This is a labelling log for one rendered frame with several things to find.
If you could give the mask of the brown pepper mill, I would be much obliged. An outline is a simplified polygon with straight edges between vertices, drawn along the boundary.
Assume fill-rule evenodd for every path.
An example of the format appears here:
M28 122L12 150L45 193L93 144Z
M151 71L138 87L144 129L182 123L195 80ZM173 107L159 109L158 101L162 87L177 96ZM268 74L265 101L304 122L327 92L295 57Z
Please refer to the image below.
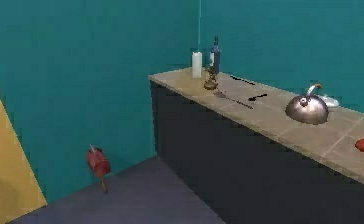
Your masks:
M207 89L207 90L214 90L217 88L218 86L218 83L216 81L216 78L215 78L215 74L214 74L214 68L212 66L210 67L207 67L205 69L205 71L207 72L208 74L208 77L204 83L204 88Z

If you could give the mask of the grey spatula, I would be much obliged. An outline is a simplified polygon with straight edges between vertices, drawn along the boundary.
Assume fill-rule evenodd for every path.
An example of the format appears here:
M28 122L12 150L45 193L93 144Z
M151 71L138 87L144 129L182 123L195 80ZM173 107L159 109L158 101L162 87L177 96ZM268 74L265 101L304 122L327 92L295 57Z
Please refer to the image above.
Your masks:
M227 100L233 101L233 102L235 102L235 103L237 103L237 104L239 104L239 105L242 105L242 106L244 106L244 107L246 107L246 108L249 108L249 109L251 109L251 110L253 110L253 109L254 109L251 105L248 105L248 104L246 104L246 103L243 103L243 102L238 101L238 100L235 100L235 99L231 99L230 97L226 96L225 94L223 94L223 93L221 93L221 92L214 92L213 94L214 94L215 96L217 96L217 97L220 97L220 98L224 98L224 99L227 99Z

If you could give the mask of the dark blue wine bottle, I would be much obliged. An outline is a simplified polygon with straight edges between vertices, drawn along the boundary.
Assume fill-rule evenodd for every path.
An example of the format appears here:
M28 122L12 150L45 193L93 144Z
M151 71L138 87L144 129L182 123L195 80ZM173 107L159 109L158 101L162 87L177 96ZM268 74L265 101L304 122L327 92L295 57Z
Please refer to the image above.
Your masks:
M210 67L211 72L216 75L219 73L220 67L220 49L218 37L214 38L214 43L210 51Z

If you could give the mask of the black knife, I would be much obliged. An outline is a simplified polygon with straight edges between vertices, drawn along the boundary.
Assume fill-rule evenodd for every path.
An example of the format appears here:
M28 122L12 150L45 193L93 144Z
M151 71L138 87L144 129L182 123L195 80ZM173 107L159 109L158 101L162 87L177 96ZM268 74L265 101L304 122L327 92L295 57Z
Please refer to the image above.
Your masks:
M233 76L233 75L230 75L230 78L236 80L236 81L242 81L244 83L247 83L249 85L255 85L255 83L251 82L251 81L248 81L246 79L243 79L243 78L240 78L240 77L236 77L236 76Z

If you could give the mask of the black kitchen counter cabinet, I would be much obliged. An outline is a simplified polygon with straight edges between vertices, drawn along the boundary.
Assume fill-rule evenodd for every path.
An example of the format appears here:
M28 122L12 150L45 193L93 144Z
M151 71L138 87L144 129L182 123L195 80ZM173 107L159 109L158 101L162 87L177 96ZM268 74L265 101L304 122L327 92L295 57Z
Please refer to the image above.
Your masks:
M364 153L355 147L364 113L337 107L326 123L303 124L285 114L293 93L217 80L209 91L190 69L149 78L158 156L225 224L364 224Z

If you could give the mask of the steel kettle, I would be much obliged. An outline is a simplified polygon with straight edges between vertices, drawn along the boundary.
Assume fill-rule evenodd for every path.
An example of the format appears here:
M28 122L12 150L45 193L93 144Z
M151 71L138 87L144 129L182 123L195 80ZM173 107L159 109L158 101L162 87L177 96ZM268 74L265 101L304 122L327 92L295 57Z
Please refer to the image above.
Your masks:
M311 85L304 95L293 97L285 108L285 113L291 119L312 125L326 123L329 110L326 103L317 95L313 94L314 89L320 89L321 84Z

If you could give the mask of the pale glass dish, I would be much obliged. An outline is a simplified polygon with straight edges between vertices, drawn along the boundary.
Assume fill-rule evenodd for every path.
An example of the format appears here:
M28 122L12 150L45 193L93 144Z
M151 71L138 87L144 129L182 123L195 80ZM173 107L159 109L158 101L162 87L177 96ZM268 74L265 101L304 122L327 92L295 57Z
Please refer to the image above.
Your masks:
M319 95L319 98L321 98L329 108L339 106L339 101L328 95Z

